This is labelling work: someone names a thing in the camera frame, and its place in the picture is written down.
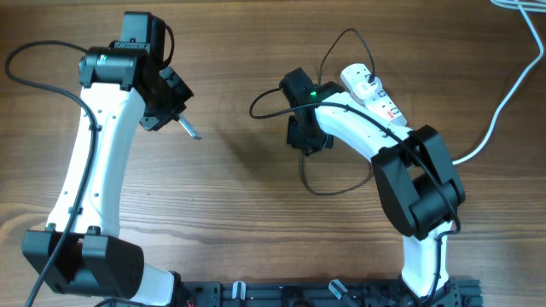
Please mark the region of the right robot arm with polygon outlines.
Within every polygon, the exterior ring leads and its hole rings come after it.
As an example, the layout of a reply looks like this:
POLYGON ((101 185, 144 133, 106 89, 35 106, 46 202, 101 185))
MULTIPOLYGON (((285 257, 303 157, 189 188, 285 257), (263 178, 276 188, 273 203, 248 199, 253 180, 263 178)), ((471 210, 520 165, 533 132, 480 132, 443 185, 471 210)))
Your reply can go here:
POLYGON ((366 110, 333 81, 314 84, 302 68, 279 89, 291 116, 287 143, 304 156, 339 138, 371 164, 383 212, 404 239, 402 279, 421 305, 436 303, 449 276, 445 242, 459 233, 464 189, 441 135, 393 125, 366 110))

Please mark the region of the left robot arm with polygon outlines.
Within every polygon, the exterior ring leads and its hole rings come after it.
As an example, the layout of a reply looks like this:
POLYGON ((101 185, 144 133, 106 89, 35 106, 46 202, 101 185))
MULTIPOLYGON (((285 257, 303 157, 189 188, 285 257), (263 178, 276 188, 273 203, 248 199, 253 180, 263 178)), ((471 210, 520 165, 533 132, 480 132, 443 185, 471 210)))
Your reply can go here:
POLYGON ((183 122, 192 90, 171 68, 171 28, 149 12, 126 12, 119 39, 87 49, 79 63, 78 133, 61 194, 45 228, 22 242, 53 293, 97 297, 103 306, 193 306, 178 273, 147 264, 119 236, 119 202, 133 137, 183 122))

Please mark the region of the smartphone with cyan screen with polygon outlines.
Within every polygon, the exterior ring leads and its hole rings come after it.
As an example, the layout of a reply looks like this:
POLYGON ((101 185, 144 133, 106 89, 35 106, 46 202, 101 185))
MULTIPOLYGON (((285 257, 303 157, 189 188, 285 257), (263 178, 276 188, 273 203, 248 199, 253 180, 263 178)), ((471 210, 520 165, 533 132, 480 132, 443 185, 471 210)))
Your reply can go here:
POLYGON ((201 140, 202 137, 197 133, 193 125, 184 117, 182 113, 178 115, 177 122, 187 131, 187 133, 195 140, 201 140))

